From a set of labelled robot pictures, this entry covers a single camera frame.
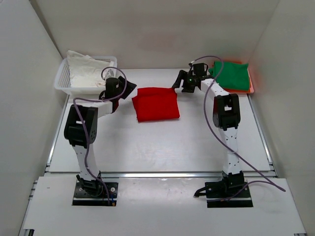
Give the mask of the red t-shirt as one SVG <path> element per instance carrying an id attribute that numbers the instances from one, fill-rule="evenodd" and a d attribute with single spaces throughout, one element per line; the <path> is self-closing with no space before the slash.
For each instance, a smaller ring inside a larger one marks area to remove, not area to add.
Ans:
<path id="1" fill-rule="evenodd" d="M 177 93 L 173 88 L 139 88 L 132 102 L 138 122 L 180 118 Z"/>

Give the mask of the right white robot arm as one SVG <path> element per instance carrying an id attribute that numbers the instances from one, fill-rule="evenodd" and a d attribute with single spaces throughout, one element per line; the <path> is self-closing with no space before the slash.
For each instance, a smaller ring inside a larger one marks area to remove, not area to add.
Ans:
<path id="1" fill-rule="evenodd" d="M 237 132 L 241 120 L 239 97 L 223 89 L 211 75 L 204 63 L 190 63 L 189 71 L 180 70 L 173 88 L 182 88 L 182 92 L 193 93 L 198 87 L 205 92 L 206 98 L 213 101 L 213 124 L 220 133 L 219 141 L 227 148 L 222 170 L 222 179 L 205 184 L 197 190 L 194 197 L 205 196 L 212 191 L 220 197 L 232 197 L 245 185 L 244 173 L 237 156 Z"/>

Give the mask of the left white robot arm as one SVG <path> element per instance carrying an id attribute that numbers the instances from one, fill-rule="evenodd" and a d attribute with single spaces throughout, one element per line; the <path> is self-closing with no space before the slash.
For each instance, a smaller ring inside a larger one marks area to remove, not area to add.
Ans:
<path id="1" fill-rule="evenodd" d="M 137 87 L 125 77 L 111 77 L 105 80 L 98 100 L 74 98 L 64 128 L 64 137 L 76 153 L 80 174 L 77 180 L 81 188 L 94 198 L 108 197 L 108 186 L 101 179 L 96 165 L 93 143 L 97 136 L 100 117 L 112 114 L 119 106 L 119 100 L 126 99 Z"/>

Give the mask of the crumpled white t-shirt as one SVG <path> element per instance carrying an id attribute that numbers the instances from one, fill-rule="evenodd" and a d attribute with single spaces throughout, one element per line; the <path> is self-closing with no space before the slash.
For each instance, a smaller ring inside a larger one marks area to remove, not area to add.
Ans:
<path id="1" fill-rule="evenodd" d="M 102 70 L 113 67 L 113 63 L 95 60 L 72 50 L 67 51 L 67 63 L 73 88 L 104 87 L 106 82 Z"/>

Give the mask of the white plastic basket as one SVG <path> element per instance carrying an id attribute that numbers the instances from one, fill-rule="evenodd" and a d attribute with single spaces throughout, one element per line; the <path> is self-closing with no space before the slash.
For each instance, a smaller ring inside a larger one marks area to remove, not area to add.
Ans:
<path id="1" fill-rule="evenodd" d="M 93 56 L 95 60 L 106 61 L 109 63 L 113 63 L 114 67 L 117 67 L 117 58 L 114 56 Z M 100 94 L 105 87 L 87 87 L 87 88 L 73 88 L 70 83 L 70 70 L 67 63 L 67 58 L 63 59 L 58 72 L 55 76 L 54 87 L 57 90 L 62 90 L 66 94 L 69 95 L 81 95 L 81 94 Z"/>

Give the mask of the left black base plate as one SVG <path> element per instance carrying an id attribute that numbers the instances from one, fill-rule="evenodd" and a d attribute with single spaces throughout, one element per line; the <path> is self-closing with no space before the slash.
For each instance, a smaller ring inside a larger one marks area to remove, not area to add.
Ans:
<path id="1" fill-rule="evenodd" d="M 76 182 L 72 205 L 87 207 L 115 207 L 117 205 L 118 182 L 105 182 L 104 185 L 98 180 L 83 180 Z"/>

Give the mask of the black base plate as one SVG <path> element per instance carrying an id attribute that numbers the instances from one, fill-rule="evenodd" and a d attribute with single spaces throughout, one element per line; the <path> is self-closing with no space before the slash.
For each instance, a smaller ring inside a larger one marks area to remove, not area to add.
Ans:
<path id="1" fill-rule="evenodd" d="M 72 205 L 87 207 L 115 207 L 117 205 L 118 182 L 105 182 L 104 185 L 98 180 L 83 180 L 76 182 Z"/>
<path id="2" fill-rule="evenodd" d="M 205 182 L 195 191 L 195 198 L 206 197 L 207 208 L 250 208 L 253 207 L 248 183 L 233 185 L 227 179 Z"/>

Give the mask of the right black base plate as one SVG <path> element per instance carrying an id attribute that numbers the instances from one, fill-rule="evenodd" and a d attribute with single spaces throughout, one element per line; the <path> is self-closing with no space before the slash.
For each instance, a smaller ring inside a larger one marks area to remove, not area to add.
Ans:
<path id="1" fill-rule="evenodd" d="M 207 208 L 250 208 L 253 207 L 248 183 L 233 185 L 227 179 L 205 182 L 195 191 L 195 198 L 206 197 Z"/>

